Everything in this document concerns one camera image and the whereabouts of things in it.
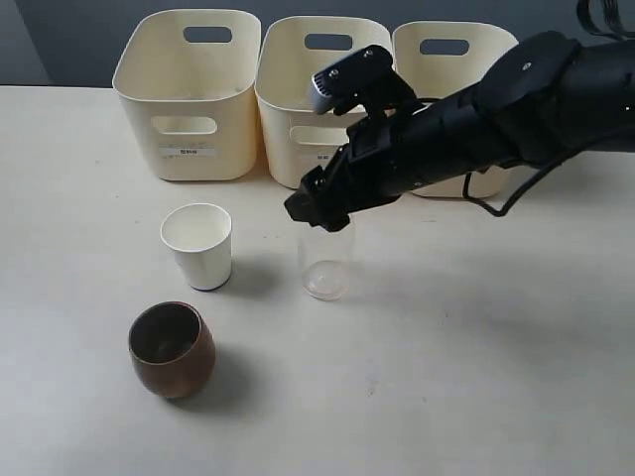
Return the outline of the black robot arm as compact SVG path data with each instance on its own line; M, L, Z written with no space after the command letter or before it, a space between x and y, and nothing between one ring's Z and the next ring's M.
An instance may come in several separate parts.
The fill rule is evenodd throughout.
M392 55L371 45L316 73L314 110L365 116L325 166L286 199L289 216L329 232L354 212L491 168L525 166L540 180L584 151L634 148L634 44L586 47L557 32L521 42L444 98L417 95Z

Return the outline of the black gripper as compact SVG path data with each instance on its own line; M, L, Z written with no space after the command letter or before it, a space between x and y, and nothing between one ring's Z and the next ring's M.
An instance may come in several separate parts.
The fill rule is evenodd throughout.
M356 123L348 143L325 168L305 174L284 201L297 222L339 231L354 212L396 201L422 186L420 111L408 111L384 120L366 118Z

